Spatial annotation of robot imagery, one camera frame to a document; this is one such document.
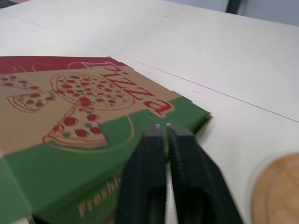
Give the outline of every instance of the table surface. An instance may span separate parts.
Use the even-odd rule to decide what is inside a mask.
[[[0,31],[0,56],[111,56],[211,111],[199,143],[247,224],[261,170],[298,151],[297,27],[162,0],[31,0],[1,10]]]

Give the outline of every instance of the cardboard box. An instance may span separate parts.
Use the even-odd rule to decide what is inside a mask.
[[[0,57],[0,73],[1,224],[113,222],[142,132],[209,118],[112,58]]]

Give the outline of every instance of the pizza slice illustration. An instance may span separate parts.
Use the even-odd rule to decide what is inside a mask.
[[[18,96],[9,96],[9,103],[16,109],[26,112],[35,113],[46,104],[55,101],[57,94],[54,91],[41,91]]]
[[[52,130],[43,142],[55,147],[94,148],[109,144],[100,128],[100,115],[93,109],[74,105]]]
[[[13,74],[1,74],[0,75],[0,85],[12,88],[20,88],[26,90],[39,91],[39,87],[30,84],[26,80],[18,78]]]

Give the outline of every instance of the wooden board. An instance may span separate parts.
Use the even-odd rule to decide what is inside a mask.
[[[254,224],[299,224],[299,154],[276,160],[259,177],[252,198]]]

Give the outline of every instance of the pizza illustration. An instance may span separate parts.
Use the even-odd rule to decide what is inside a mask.
[[[51,80],[53,91],[65,100],[99,110],[117,110],[131,106],[134,99],[113,83],[96,76],[65,73]]]
[[[64,148],[99,147],[108,144],[100,128],[100,115],[93,109],[74,105],[43,139]]]
[[[0,85],[13,88],[21,88],[26,90],[37,90],[38,86],[28,83],[26,80],[22,80],[13,74],[1,74],[0,75]]]
[[[0,85],[34,90],[7,98],[14,108],[22,112],[38,112],[55,103],[57,98],[73,104],[43,138],[45,144],[63,149],[79,147],[89,150],[107,146],[109,140],[100,127],[100,111],[119,110],[134,104],[134,98],[123,89],[104,78],[89,74],[57,74],[50,79],[50,90],[40,90],[12,74],[1,75],[0,78]]]
[[[54,91],[41,91],[10,96],[7,99],[16,109],[26,113],[35,113],[49,102],[54,101],[56,97],[57,94]]]

